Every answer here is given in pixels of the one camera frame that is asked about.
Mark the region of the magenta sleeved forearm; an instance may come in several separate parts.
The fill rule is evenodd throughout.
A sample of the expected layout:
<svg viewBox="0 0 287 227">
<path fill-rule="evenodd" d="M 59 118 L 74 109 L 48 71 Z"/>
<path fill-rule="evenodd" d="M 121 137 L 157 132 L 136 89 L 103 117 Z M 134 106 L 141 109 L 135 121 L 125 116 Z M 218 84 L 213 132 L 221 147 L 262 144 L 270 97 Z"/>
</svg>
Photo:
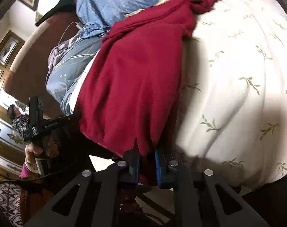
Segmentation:
<svg viewBox="0 0 287 227">
<path fill-rule="evenodd" d="M 0 172 L 0 222 L 24 226 L 54 194 L 34 181 L 38 171 L 23 165 L 18 178 Z"/>
</svg>

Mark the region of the person's left hand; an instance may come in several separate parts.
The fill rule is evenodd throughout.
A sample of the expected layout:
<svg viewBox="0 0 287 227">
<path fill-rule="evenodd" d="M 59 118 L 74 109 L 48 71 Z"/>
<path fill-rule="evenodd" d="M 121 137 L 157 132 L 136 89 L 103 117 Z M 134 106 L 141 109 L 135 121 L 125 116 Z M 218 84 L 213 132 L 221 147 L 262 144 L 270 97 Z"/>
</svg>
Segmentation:
<svg viewBox="0 0 287 227">
<path fill-rule="evenodd" d="M 35 161 L 35 155 L 40 155 L 43 153 L 43 149 L 40 148 L 37 145 L 34 144 L 28 144 L 25 148 L 25 165 L 29 170 L 36 171 L 38 170 L 36 161 Z M 46 149 L 46 155 L 50 158 L 54 158 L 59 154 L 57 144 L 55 143 L 52 136 L 50 136 L 47 149 Z"/>
</svg>

